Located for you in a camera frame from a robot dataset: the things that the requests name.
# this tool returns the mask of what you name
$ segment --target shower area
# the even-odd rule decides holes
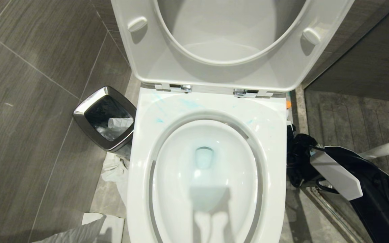
[[[294,97],[299,132],[322,146],[361,153],[389,143],[389,1],[355,1]],[[372,162],[389,174],[389,156]],[[372,242],[344,197],[316,192],[350,242]]]

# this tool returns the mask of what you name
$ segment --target toilet bowl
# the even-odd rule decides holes
[[[353,0],[112,0],[142,82],[132,242],[278,242],[286,98]]]

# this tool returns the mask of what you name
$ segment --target toilet lid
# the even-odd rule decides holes
[[[168,90],[192,85],[194,91],[232,93],[295,89],[353,1],[112,0],[112,5],[139,80]]]
[[[239,132],[216,120],[186,123],[167,138],[155,164],[159,235],[164,242],[244,242],[257,190],[255,157]]]

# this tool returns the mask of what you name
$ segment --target toilet rim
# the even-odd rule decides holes
[[[158,3],[159,0],[151,0],[151,1],[153,1],[154,9],[156,12],[156,17],[159,19],[160,25],[162,26],[164,32],[166,33],[167,37],[172,41],[173,45],[176,46],[182,53],[184,53],[188,57],[192,58],[193,60],[197,60],[201,63],[215,65],[215,66],[231,66],[231,65],[242,64],[242,63],[248,62],[248,61],[253,60],[255,58],[258,58],[261,55],[274,49],[279,43],[282,42],[282,40],[284,40],[290,34],[290,32],[293,31],[293,29],[295,29],[295,26],[300,22],[301,18],[306,13],[307,8],[310,5],[312,0],[305,0],[305,3],[303,5],[303,7],[301,8],[301,11],[298,13],[295,20],[292,22],[292,24],[289,26],[289,28],[287,28],[287,30],[277,40],[275,40],[271,45],[267,46],[265,49],[259,51],[256,54],[253,54],[251,56],[244,57],[244,58],[237,59],[237,60],[230,60],[230,61],[211,60],[211,59],[200,57],[200,56],[188,51],[184,46],[182,46],[175,39],[175,37],[169,31],[169,29],[168,29],[168,27],[163,19],[161,11],[160,11],[160,7],[159,7],[159,3]]]
[[[224,112],[218,112],[218,111],[202,111],[202,112],[186,113],[181,117],[179,117],[176,122],[168,126],[168,129],[163,131],[161,135],[159,135],[157,141],[154,143],[154,152],[151,154],[151,158],[149,159],[149,161],[151,161],[150,162],[151,166],[149,167],[148,170],[149,172],[148,209],[149,209],[149,216],[150,216],[150,224],[152,226],[154,236],[156,237],[156,240],[158,242],[163,242],[157,227],[154,209],[153,209],[153,178],[154,178],[154,171],[155,171],[156,161],[159,152],[163,147],[165,141],[175,130],[177,130],[181,126],[184,126],[185,124],[197,120],[214,120],[231,127],[244,138],[244,140],[250,146],[253,156],[255,157],[256,176],[258,178],[257,179],[258,190],[256,195],[256,205],[255,205],[255,213],[253,216],[253,221],[250,225],[250,230],[245,238],[245,242],[247,242],[247,240],[248,242],[250,242],[258,228],[257,226],[258,226],[259,218],[261,216],[261,208],[263,204],[262,194],[264,193],[263,168],[267,167],[267,163],[258,154],[258,151],[261,149],[261,146],[258,143],[256,143],[255,135],[252,134],[249,131],[249,129],[245,129],[244,124],[238,122],[238,120],[235,119],[234,117]]]
[[[177,102],[181,99],[199,102],[199,106],[191,107],[181,113],[180,108],[186,105]],[[246,100],[209,93],[163,93],[141,87],[128,183],[127,218],[130,221],[128,228],[133,239],[145,243],[158,242],[151,223],[148,193],[151,159],[155,153],[153,150],[157,150],[154,145],[158,143],[159,135],[169,132],[171,130],[169,124],[184,117],[184,114],[200,112],[205,115],[205,111],[208,110],[214,117],[221,115],[232,117],[239,124],[243,124],[239,128],[253,134],[252,142],[259,147],[256,152],[266,163],[261,168],[263,175],[261,214],[258,215],[258,224],[252,241],[278,242],[286,193],[285,100],[286,98]],[[241,109],[243,106],[250,106],[250,108]],[[165,113],[167,113],[165,123],[158,122],[156,115],[153,115]]]

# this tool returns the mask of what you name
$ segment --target open toilet lid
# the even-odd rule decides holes
[[[112,0],[136,77],[162,89],[286,92],[315,64],[354,0]]]

